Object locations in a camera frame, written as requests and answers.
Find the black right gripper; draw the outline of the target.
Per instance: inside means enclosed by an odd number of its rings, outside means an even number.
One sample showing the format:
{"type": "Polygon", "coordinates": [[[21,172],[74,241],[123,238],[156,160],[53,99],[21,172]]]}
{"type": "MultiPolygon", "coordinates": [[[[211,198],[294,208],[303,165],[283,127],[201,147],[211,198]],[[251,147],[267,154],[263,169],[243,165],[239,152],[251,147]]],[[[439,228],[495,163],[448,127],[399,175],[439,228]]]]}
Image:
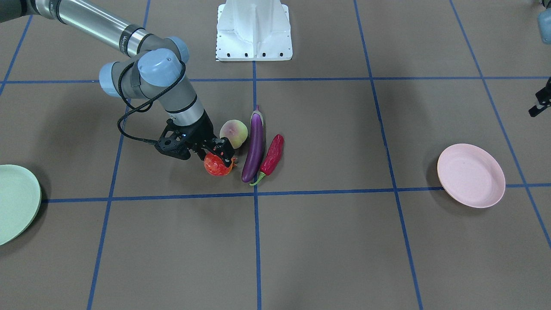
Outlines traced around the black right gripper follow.
{"type": "Polygon", "coordinates": [[[232,159],[235,150],[227,137],[221,139],[215,138],[214,127],[204,111],[197,122],[192,125],[183,126],[184,144],[188,150],[193,151],[200,158],[205,157],[205,169],[231,169],[234,167],[232,161],[229,166],[223,159],[232,159]],[[205,145],[205,141],[210,141],[211,152],[205,145]]]}

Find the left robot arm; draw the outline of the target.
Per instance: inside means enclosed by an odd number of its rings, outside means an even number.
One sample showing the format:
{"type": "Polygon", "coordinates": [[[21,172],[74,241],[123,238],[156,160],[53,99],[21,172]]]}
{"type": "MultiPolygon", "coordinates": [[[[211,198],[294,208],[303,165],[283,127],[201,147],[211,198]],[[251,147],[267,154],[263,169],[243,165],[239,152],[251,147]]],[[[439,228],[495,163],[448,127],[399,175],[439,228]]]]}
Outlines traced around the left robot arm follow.
{"type": "MultiPolygon", "coordinates": [[[[539,33],[544,44],[551,44],[551,1],[540,0],[539,3],[544,10],[539,13],[537,22],[539,33]]],[[[529,109],[529,115],[533,118],[541,114],[551,106],[551,77],[547,79],[545,86],[535,93],[536,104],[529,109]]]]}

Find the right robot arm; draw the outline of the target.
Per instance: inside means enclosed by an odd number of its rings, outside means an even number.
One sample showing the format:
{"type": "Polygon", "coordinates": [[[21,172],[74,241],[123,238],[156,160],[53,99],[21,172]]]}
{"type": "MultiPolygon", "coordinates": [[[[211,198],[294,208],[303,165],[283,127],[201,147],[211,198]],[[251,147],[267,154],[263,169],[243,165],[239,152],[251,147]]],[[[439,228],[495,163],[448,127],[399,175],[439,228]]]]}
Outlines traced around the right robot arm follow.
{"type": "Polygon", "coordinates": [[[3,0],[1,21],[38,15],[90,35],[128,56],[124,62],[104,65],[99,73],[102,90],[122,98],[128,112],[117,127],[128,139],[155,147],[166,156],[187,160],[192,153],[205,160],[218,157],[226,167],[234,163],[234,148],[214,127],[186,76],[187,45],[178,37],[161,38],[87,0],[3,0]],[[168,114],[159,139],[142,139],[124,131],[122,122],[147,112],[159,101],[168,114]]]}

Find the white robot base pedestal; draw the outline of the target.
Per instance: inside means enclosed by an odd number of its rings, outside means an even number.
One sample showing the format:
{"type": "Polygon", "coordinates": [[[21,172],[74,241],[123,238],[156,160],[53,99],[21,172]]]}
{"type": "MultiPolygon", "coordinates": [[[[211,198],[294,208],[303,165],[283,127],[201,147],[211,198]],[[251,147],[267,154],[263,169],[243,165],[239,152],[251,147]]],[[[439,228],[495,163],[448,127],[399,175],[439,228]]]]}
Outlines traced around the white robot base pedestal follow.
{"type": "Polygon", "coordinates": [[[219,62],[293,58],[289,8],[279,0],[227,0],[217,9],[219,62]]]}

